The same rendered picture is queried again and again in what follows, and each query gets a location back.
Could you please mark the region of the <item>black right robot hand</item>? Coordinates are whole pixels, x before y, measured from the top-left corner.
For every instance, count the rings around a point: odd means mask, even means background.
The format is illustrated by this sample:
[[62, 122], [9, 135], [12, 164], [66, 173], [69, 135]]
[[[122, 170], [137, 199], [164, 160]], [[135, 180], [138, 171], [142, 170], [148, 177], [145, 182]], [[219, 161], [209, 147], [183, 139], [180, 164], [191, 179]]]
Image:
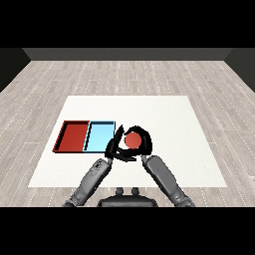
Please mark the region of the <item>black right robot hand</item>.
[[130, 127], [128, 130], [125, 130], [122, 137], [126, 137], [130, 132], [136, 132], [141, 137], [141, 145], [137, 149], [123, 149], [118, 148], [118, 153], [122, 156], [120, 160], [129, 162], [136, 161], [138, 155], [151, 155], [152, 153], [152, 140], [150, 134], [140, 126]]

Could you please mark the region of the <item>light blue shallow open box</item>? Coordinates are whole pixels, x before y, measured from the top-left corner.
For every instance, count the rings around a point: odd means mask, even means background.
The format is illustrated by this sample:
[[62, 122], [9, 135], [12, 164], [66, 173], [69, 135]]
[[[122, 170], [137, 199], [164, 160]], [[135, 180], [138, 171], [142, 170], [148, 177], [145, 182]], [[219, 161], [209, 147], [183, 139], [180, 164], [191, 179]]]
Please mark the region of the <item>light blue shallow open box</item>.
[[109, 141], [114, 137], [114, 121], [91, 121], [84, 142], [85, 153], [104, 153]]

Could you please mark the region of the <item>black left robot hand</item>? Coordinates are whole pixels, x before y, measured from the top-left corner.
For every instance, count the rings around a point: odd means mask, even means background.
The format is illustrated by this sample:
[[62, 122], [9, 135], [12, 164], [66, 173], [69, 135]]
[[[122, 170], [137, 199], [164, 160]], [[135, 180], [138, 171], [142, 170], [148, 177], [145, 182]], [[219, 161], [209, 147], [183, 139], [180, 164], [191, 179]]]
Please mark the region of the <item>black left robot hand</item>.
[[105, 157], [109, 159], [121, 159], [122, 156], [118, 153], [119, 143], [121, 142], [122, 136], [124, 134], [124, 128], [119, 127], [116, 133], [114, 134], [114, 137], [109, 141], [106, 151], [105, 151]]

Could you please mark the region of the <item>red can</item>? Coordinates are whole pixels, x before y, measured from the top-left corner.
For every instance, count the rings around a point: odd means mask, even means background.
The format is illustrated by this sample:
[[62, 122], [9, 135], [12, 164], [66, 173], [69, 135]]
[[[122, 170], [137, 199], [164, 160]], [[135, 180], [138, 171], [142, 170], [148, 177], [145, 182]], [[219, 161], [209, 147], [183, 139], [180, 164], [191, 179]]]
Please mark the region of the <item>red can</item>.
[[137, 149], [141, 145], [141, 137], [136, 132], [130, 132], [125, 137], [125, 144], [128, 148]]

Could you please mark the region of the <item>red shallow open box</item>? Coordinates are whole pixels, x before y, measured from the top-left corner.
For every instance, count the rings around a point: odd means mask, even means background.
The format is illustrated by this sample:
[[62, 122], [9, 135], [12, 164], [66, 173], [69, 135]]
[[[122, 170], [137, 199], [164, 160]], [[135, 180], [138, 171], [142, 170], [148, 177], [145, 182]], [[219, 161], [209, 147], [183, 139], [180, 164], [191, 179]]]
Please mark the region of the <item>red shallow open box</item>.
[[89, 121], [64, 121], [53, 147], [53, 152], [82, 153], [89, 123]]

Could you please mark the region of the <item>dark grey robot body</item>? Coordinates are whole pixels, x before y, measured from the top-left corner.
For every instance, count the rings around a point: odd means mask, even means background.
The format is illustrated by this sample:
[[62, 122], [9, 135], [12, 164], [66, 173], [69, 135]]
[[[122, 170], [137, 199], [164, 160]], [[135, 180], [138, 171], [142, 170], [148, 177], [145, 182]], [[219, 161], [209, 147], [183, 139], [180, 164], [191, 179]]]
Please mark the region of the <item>dark grey robot body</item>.
[[141, 196], [137, 187], [131, 189], [131, 195], [124, 195], [124, 189], [118, 187], [116, 194], [101, 199], [98, 207], [157, 207], [154, 199]]

